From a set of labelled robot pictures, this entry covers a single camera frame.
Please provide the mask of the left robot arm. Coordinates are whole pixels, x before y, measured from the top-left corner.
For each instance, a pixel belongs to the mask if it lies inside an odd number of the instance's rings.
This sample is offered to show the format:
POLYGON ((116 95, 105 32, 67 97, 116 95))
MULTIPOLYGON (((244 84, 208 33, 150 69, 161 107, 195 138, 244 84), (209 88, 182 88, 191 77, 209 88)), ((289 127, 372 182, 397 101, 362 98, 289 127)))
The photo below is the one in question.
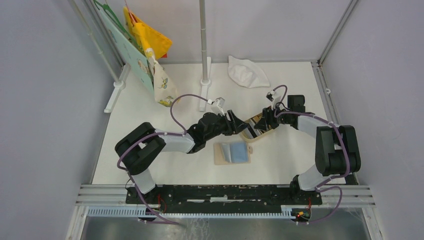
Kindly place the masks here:
POLYGON ((145 204, 157 198, 156 183, 149 166, 162 152, 194 154, 202 150, 207 141, 220 136, 232 136, 248 128, 228 110, 226 113, 205 113, 187 132, 168 132, 144 122, 122 138, 114 147, 119 163, 124 165, 130 180, 138 188, 138 197, 145 204))

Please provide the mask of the beige card holder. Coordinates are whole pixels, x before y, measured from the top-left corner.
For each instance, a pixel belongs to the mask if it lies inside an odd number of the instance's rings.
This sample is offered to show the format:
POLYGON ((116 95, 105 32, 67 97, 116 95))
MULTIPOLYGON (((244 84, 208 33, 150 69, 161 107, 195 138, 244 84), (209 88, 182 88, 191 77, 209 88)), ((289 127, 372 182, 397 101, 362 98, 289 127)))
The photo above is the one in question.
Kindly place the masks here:
POLYGON ((249 164, 253 148, 244 141, 215 143, 213 145, 214 164, 238 165, 249 164))

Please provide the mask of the beige oval tray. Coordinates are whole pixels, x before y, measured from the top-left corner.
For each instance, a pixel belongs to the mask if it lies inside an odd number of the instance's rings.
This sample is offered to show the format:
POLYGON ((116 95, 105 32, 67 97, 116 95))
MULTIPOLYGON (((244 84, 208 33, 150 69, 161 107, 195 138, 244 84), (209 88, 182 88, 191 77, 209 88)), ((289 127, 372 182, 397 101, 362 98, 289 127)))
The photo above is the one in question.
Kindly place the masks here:
POLYGON ((267 135, 269 135, 270 133, 272 133, 274 130, 258 130, 258 129, 254 129, 254 127, 252 127, 249 123, 248 120, 245 120, 244 122, 248 124, 248 128, 246 128, 243 132, 241 132, 239 135, 240 137, 247 143, 253 143, 267 135))

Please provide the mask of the gold striped card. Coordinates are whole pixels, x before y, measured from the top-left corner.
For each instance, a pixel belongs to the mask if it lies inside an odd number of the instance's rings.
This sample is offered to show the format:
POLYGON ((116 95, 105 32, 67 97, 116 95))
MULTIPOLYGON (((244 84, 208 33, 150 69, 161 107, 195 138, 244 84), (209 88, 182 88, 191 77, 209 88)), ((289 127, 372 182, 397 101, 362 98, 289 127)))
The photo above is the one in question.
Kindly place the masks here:
POLYGON ((252 127, 254 127, 261 120, 262 116, 263 116, 262 113, 259 113, 259 114, 255 115, 255 116, 250 117, 247 122, 252 127))

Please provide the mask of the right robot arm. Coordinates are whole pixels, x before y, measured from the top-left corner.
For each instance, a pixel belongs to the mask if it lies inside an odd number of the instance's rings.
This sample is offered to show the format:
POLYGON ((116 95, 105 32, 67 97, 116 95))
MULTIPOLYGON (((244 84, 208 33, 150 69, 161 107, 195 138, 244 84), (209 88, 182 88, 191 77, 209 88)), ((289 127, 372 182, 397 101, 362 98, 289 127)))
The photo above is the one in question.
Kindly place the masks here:
POLYGON ((262 110, 254 129, 269 131, 289 125, 315 139, 314 165, 296 175, 289 189, 289 199, 302 204, 315 191, 333 179, 345 178, 361 168, 356 130, 351 125, 339 125, 307 112, 303 95, 288 95, 283 104, 274 91, 266 95, 271 106, 262 110))

